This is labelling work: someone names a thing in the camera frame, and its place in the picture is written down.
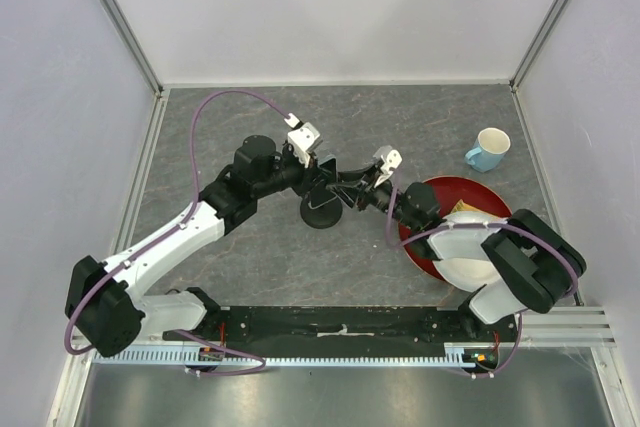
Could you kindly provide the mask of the black smartphone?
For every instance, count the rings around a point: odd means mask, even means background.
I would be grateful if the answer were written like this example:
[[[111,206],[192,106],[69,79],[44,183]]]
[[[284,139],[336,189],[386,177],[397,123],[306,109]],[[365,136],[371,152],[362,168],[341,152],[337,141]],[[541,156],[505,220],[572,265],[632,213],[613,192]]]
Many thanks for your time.
[[[339,171],[336,181],[329,182],[327,189],[349,208],[354,208],[369,188],[372,172],[371,167],[352,171]]]

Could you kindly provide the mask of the black phone stand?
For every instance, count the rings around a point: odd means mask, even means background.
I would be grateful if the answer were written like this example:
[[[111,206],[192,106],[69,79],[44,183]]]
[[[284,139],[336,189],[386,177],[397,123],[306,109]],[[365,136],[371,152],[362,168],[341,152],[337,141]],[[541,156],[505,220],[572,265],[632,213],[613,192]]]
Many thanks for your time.
[[[318,184],[303,196],[299,212],[306,225],[322,230],[331,228],[339,222],[343,206],[340,198],[325,184]]]

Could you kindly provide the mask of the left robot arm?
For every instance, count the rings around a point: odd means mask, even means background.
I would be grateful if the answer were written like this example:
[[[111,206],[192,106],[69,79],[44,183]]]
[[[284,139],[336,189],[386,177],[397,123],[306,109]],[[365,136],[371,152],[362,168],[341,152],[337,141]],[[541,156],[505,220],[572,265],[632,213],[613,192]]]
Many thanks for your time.
[[[179,263],[253,216],[259,199],[293,189],[303,195],[317,172],[320,136],[304,125],[288,133],[281,150],[266,136],[246,138],[228,164],[175,219],[104,261],[76,263],[67,295],[64,345],[79,330],[90,347],[111,357],[136,339],[195,329],[216,303],[196,288],[176,295],[148,290]]]

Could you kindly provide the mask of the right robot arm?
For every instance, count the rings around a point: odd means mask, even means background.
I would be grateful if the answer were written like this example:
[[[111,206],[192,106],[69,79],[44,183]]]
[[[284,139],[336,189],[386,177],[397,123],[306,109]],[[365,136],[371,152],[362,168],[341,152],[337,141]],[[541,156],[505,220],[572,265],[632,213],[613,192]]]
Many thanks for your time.
[[[474,289],[467,300],[478,321],[494,324],[525,310],[544,314],[576,293],[587,270],[584,257],[532,211],[519,209],[501,219],[474,211],[442,216],[431,186],[414,182],[400,191],[391,179],[394,172],[376,162],[340,174],[348,184],[346,203],[358,210],[373,206],[388,223],[405,227],[408,237],[393,240],[394,247],[434,263],[490,263],[497,279]]]

